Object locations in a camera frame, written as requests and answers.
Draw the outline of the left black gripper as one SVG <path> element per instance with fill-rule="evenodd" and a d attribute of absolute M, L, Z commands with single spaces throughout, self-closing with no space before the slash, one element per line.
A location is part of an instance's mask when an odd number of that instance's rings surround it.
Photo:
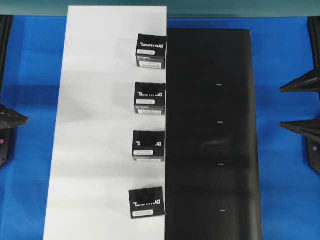
<path fill-rule="evenodd" d="M 23 126 L 28 123 L 27 117 L 10 109 L 4 105 L 0 105 L 0 115 L 3 117 L 16 118 L 20 120 L 0 121 L 0 167 L 4 165 L 8 158 L 8 150 L 11 136 L 11 129 Z"/>

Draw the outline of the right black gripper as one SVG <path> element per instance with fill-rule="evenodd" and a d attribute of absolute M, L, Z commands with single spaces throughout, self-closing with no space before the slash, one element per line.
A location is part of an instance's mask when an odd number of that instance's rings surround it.
<path fill-rule="evenodd" d="M 320 92 L 320 69 L 315 68 L 280 88 L 281 93 Z M 308 164 L 313 170 L 320 169 L 320 118 L 281 122 L 280 127 L 306 137 Z"/>

